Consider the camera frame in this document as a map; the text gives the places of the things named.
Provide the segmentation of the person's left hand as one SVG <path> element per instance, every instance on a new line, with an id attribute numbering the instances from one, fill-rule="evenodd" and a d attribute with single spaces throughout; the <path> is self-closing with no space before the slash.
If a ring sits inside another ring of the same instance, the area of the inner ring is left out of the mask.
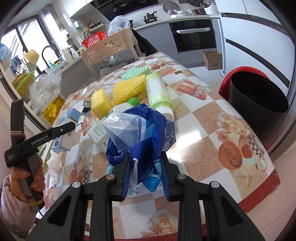
<path id="1" fill-rule="evenodd" d="M 23 192 L 20 181 L 24 180 L 27 183 L 26 178 L 30 177 L 30 173 L 20 167 L 12 168 L 9 173 L 10 180 L 10 192 L 19 201 L 27 202 L 25 193 Z M 38 169 L 34 175 L 34 180 L 30 185 L 30 188 L 36 192 L 43 192 L 45 190 L 45 177 L 43 169 L 43 160 L 38 158 Z"/>

